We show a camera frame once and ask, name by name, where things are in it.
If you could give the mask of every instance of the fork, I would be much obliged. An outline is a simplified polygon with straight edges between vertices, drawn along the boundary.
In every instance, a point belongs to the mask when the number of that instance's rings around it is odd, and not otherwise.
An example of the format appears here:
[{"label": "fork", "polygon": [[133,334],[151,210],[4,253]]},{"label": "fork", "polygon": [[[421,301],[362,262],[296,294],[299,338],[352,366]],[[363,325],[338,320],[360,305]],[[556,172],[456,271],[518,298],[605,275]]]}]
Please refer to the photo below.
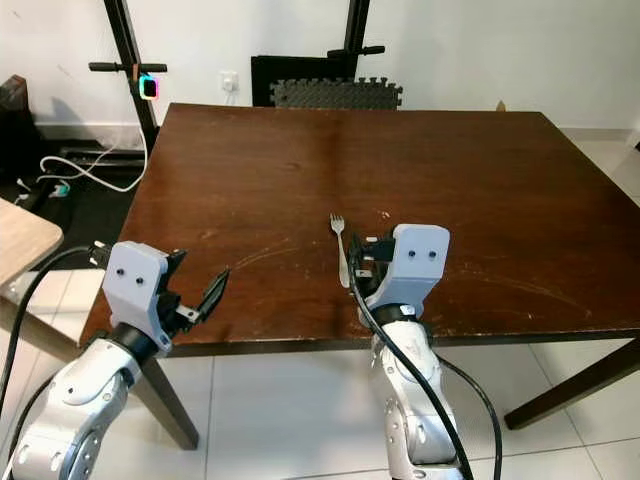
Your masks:
[{"label": "fork", "polygon": [[329,220],[331,220],[331,229],[336,233],[338,237],[338,265],[340,267],[340,284],[344,288],[349,288],[349,272],[347,269],[347,259],[344,256],[344,248],[342,247],[342,236],[341,233],[344,230],[344,218],[340,215],[334,215],[333,213],[329,215]]}]

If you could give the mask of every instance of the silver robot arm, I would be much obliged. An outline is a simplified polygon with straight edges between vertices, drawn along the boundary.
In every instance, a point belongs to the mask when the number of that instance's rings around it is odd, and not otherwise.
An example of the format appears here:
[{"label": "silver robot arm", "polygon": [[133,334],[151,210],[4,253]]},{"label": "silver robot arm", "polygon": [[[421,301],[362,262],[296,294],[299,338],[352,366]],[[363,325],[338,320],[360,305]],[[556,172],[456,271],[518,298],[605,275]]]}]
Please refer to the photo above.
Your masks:
[{"label": "silver robot arm", "polygon": [[229,271],[218,275],[197,309],[167,290],[185,251],[166,254],[148,245],[97,244],[93,263],[105,266],[103,284],[114,327],[60,370],[45,391],[42,411],[13,455],[15,480],[87,479],[102,438],[124,409],[145,361],[171,350],[171,338],[203,322],[222,298]]},{"label": "silver robot arm", "polygon": [[[358,270],[356,276],[375,319],[429,382],[455,426],[441,389],[439,361],[418,321],[424,299],[442,278],[448,245],[444,228],[398,225],[391,238],[355,246],[363,262],[374,262],[373,270]],[[463,480],[454,446],[423,389],[377,336],[372,356],[372,384],[384,407],[391,477]]]}]

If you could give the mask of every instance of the table leg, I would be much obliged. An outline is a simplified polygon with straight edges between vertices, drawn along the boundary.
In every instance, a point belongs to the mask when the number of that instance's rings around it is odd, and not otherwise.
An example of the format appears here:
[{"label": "table leg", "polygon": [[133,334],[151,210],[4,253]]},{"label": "table leg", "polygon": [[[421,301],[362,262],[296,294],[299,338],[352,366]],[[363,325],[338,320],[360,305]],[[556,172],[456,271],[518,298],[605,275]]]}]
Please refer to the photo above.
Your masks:
[{"label": "table leg", "polygon": [[[0,296],[1,328],[11,331],[17,310],[18,306],[15,303]],[[29,312],[25,313],[22,321],[20,338],[63,362],[70,362],[80,352],[74,340]]]},{"label": "table leg", "polygon": [[611,385],[640,369],[636,338],[580,373],[505,415],[507,426],[520,429]]},{"label": "table leg", "polygon": [[184,450],[198,448],[198,431],[155,358],[142,369],[133,392]]}]

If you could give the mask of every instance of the white tile floor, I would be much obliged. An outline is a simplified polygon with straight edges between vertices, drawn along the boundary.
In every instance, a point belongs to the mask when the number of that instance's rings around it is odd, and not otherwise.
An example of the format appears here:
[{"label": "white tile floor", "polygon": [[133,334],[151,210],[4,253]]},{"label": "white tile floor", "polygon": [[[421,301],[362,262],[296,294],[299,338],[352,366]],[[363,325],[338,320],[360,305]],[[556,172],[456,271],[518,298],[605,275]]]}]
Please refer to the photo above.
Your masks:
[{"label": "white tile floor", "polygon": [[[640,205],[640,153],[620,141],[578,146]],[[102,280],[98,270],[53,272],[30,310],[77,338]],[[17,285],[16,295],[31,277]],[[8,335],[0,332],[0,353]],[[503,415],[624,344],[624,340],[442,348],[471,373]],[[61,364],[21,344],[5,415]],[[388,480],[379,408],[363,351],[163,360],[201,434],[184,452],[135,398],[107,435],[92,478]],[[490,424],[456,377],[445,374],[477,479],[492,472]],[[640,375],[635,374],[520,431],[504,429],[505,480],[640,478]]]}]

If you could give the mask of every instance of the white wall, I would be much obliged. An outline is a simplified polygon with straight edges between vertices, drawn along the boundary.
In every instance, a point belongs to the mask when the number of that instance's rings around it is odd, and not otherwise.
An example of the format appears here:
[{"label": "white wall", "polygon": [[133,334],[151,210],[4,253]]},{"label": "white wall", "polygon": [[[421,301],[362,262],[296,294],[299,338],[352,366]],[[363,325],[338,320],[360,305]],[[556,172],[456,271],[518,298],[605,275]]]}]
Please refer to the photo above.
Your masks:
[{"label": "white wall", "polygon": [[[250,57],[323,55],[343,41],[348,0],[129,0],[142,58],[165,62],[154,108],[223,104],[220,70],[240,75],[251,103]],[[561,126],[640,124],[637,0],[372,0],[359,74],[405,87],[407,109],[540,110]],[[41,123],[135,121],[101,0],[0,0],[0,79],[29,82]]]}]

